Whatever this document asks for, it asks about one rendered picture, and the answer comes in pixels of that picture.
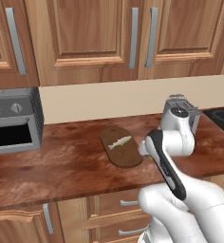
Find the grey toaster oven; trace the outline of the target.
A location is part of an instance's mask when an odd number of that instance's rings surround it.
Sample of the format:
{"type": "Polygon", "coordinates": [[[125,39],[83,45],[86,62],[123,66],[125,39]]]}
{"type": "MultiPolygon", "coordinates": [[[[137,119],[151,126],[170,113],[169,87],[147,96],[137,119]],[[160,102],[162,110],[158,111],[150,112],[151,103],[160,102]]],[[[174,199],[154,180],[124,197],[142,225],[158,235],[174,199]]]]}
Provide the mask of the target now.
{"type": "Polygon", "coordinates": [[[0,89],[0,154],[37,150],[42,146],[44,113],[37,87],[0,89]],[[22,106],[17,114],[14,103],[22,106]]]}

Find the pale silver fish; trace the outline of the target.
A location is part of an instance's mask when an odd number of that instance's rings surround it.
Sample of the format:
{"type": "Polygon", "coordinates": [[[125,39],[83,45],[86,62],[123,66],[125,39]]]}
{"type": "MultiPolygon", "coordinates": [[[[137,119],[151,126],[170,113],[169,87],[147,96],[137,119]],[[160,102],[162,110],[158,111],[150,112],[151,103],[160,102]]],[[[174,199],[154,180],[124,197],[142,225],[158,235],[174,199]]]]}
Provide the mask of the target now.
{"type": "Polygon", "coordinates": [[[132,136],[125,136],[115,142],[113,142],[111,145],[108,145],[108,148],[110,150],[112,150],[113,148],[115,148],[116,146],[123,146],[124,144],[126,144],[127,142],[129,142],[132,139],[132,136]]]}

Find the wooden drawer front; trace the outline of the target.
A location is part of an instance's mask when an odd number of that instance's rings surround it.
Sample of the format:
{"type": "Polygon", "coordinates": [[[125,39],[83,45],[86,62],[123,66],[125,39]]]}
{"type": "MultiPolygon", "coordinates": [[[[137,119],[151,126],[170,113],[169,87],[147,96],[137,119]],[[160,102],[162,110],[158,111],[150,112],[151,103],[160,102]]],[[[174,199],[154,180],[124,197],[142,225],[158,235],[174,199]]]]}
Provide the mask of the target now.
{"type": "Polygon", "coordinates": [[[141,233],[119,235],[119,231],[131,232],[145,228],[150,223],[150,217],[145,216],[130,219],[113,225],[94,228],[89,231],[90,243],[114,243],[115,241],[129,240],[131,243],[138,241],[141,233]]]}
{"type": "Polygon", "coordinates": [[[89,196],[87,198],[87,219],[96,224],[105,221],[123,222],[130,219],[137,219],[148,216],[139,205],[125,206],[120,205],[120,200],[138,200],[138,189],[120,191],[116,193],[89,196]]]}

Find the wooden wall cupboard door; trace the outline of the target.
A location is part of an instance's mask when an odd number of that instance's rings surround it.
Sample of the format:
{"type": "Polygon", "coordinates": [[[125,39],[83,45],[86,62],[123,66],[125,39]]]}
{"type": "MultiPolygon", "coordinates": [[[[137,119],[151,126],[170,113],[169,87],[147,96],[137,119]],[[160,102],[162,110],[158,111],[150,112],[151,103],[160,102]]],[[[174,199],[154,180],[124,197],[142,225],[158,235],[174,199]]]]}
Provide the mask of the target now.
{"type": "Polygon", "coordinates": [[[138,78],[143,0],[25,0],[42,86],[138,78]],[[139,8],[135,68],[128,68],[131,8],[139,8]]]}
{"type": "Polygon", "coordinates": [[[0,89],[39,85],[25,0],[0,0],[0,89]],[[9,33],[5,8],[14,8],[20,46],[27,70],[20,75],[9,33]]]}
{"type": "Polygon", "coordinates": [[[224,74],[224,0],[144,0],[141,80],[224,74]],[[158,8],[153,63],[146,68],[150,8],[158,8]]]}

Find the brown wooden cutting board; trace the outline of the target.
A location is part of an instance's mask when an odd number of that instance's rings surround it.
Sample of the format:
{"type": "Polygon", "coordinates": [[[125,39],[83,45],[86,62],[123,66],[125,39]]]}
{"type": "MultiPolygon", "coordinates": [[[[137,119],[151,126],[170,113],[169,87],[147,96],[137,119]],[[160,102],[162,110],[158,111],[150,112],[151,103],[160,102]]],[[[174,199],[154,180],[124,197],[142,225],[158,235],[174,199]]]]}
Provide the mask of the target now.
{"type": "Polygon", "coordinates": [[[138,144],[134,138],[123,146],[116,146],[112,150],[108,148],[113,142],[125,137],[132,136],[126,129],[121,127],[109,127],[100,134],[103,148],[111,163],[121,168],[132,168],[141,164],[142,156],[138,150],[138,144]]]}

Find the grey round oven knob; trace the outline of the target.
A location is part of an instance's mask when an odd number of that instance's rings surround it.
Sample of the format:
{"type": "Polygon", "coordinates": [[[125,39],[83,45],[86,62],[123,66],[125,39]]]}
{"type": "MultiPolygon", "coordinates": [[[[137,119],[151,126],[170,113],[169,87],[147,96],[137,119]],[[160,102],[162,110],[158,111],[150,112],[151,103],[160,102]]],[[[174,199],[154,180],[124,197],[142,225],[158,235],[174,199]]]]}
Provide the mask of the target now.
{"type": "Polygon", "coordinates": [[[22,111],[22,106],[19,103],[14,103],[11,106],[11,110],[17,114],[19,114],[22,111]]]}

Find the wooden base cupboard door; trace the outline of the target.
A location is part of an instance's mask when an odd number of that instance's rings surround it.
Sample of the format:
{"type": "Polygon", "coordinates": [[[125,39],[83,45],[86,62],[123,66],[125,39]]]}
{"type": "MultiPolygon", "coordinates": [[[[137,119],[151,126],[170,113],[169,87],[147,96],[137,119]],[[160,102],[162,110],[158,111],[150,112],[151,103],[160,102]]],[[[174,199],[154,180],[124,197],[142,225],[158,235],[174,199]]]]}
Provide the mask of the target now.
{"type": "Polygon", "coordinates": [[[0,211],[0,243],[65,243],[56,203],[48,203],[54,228],[49,234],[43,205],[0,211]]]}

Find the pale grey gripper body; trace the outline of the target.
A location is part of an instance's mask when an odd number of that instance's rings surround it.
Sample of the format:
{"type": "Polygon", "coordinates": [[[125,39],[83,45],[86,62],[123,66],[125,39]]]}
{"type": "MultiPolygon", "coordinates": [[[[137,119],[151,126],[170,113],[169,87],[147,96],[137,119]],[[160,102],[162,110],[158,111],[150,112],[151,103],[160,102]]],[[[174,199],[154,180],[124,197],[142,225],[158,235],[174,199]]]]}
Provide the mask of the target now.
{"type": "Polygon", "coordinates": [[[192,132],[195,134],[200,118],[200,112],[197,106],[193,106],[182,94],[170,95],[166,101],[170,107],[182,107],[189,113],[189,124],[192,132]]]}

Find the black hob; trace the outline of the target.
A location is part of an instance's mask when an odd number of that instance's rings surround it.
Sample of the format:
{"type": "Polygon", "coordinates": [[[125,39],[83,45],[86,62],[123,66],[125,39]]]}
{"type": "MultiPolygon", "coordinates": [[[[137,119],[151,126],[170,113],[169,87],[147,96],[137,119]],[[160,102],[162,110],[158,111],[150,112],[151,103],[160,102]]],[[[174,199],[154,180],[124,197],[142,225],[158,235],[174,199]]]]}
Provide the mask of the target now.
{"type": "Polygon", "coordinates": [[[203,110],[203,113],[224,131],[224,108],[203,110]]]}

